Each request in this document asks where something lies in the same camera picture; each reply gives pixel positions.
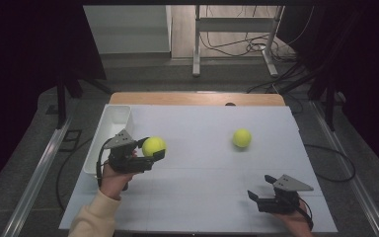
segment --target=tennis ball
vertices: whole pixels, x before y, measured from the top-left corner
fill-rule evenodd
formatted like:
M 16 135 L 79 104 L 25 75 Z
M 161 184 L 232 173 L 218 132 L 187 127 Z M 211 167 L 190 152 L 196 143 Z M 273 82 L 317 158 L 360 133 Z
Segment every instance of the tennis ball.
M 233 133 L 233 144 L 239 147 L 247 147 L 249 143 L 251 143 L 252 136 L 251 133 L 244 128 L 237 129 L 235 133 Z
M 153 156 L 153 153 L 166 150 L 165 141 L 159 136 L 147 138 L 141 147 L 144 156 Z

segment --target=sleeve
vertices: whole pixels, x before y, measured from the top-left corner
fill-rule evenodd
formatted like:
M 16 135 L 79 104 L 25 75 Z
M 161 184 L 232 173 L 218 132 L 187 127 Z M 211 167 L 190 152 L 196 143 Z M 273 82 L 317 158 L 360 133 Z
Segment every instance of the sleeve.
M 114 216 L 120 200 L 114 200 L 98 191 L 90 205 L 82 206 L 70 226 L 69 237 L 112 237 Z

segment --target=background wall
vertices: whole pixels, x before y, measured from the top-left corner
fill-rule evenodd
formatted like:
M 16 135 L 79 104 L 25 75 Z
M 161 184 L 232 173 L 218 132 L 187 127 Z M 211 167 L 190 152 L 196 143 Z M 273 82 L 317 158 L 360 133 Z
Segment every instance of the background wall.
M 171 51 L 171 6 L 84 6 L 100 54 Z

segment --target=aluminum rail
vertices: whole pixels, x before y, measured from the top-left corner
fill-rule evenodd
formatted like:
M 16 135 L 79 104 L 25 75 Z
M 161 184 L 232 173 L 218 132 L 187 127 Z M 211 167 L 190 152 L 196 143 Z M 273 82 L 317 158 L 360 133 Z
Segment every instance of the aluminum rail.
M 42 183 L 44 182 L 48 169 L 54 160 L 54 156 L 56 155 L 63 137 L 69 128 L 70 122 L 72 121 L 73 114 L 78 104 L 78 99 L 71 99 L 69 101 L 69 105 L 67 107 L 66 122 L 60 129 L 57 129 L 54 132 L 53 136 L 48 142 L 47 147 L 45 148 L 41 159 L 39 160 L 38 165 L 1 236 L 18 236 L 20 234 L 21 229 L 23 228 L 30 210 L 36 200 Z
M 310 103 L 311 103 L 312 108 L 315 111 L 315 114 L 318 118 L 318 121 L 325 135 L 327 136 L 329 142 L 331 143 L 332 148 L 336 149 L 337 151 L 343 154 L 346 154 L 340 141 L 338 140 L 337 135 L 333 131 L 331 131 L 331 129 L 326 124 L 325 116 L 324 116 L 324 112 L 322 108 L 316 105 L 316 102 L 311 101 Z M 348 176 L 351 176 L 352 173 L 348 168 L 349 167 L 348 164 L 345 162 L 344 159 L 339 159 L 339 160 L 340 160 L 342 170 Z M 376 236 L 379 237 L 379 209 L 377 205 L 375 204 L 368 190 L 362 184 L 361 179 L 358 177 L 357 174 L 355 174 L 355 177 L 352 180 L 350 180 L 349 183 L 351 185 L 353 192 L 355 193 L 356 198 L 358 199 L 358 202 L 361 204 L 361 207 L 364 210 L 364 213 L 367 216 L 368 221 L 374 230 L 374 233 L 376 234 Z

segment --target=human hand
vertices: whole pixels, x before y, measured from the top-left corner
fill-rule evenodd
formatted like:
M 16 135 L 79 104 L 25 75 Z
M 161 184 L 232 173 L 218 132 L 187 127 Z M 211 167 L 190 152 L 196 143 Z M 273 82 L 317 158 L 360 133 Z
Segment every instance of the human hand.
M 118 173 L 109 165 L 104 163 L 103 177 L 100 186 L 100 191 L 105 196 L 119 200 L 119 195 L 125 185 L 132 180 L 133 176 L 138 173 L 122 174 Z
M 301 199 L 300 199 L 300 208 L 307 213 L 306 205 L 304 201 Z M 273 213 L 272 215 L 280 219 L 293 236 L 295 237 L 313 236 L 312 232 L 310 231 L 310 227 L 307 220 L 297 210 L 289 214 Z

